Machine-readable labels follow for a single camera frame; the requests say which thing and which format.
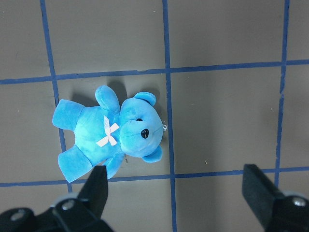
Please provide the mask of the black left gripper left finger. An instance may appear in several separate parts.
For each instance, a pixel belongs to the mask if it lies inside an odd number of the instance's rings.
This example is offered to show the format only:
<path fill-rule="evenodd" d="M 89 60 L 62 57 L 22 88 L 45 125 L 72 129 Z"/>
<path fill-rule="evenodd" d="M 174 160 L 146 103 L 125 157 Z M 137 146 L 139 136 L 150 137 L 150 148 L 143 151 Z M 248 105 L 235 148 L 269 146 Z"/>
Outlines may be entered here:
<path fill-rule="evenodd" d="M 101 219 L 108 198 L 105 166 L 94 167 L 76 197 L 63 199 L 34 215 L 30 208 L 12 208 L 0 215 L 2 232 L 112 232 Z"/>

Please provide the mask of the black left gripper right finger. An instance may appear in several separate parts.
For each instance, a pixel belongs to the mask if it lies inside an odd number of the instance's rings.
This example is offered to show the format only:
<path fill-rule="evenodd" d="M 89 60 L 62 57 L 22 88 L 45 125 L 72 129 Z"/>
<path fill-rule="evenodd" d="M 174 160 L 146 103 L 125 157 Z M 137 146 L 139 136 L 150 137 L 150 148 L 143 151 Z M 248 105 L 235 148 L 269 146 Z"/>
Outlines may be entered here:
<path fill-rule="evenodd" d="M 255 164 L 243 167 L 242 195 L 265 232 L 309 230 L 309 199 L 281 191 Z"/>

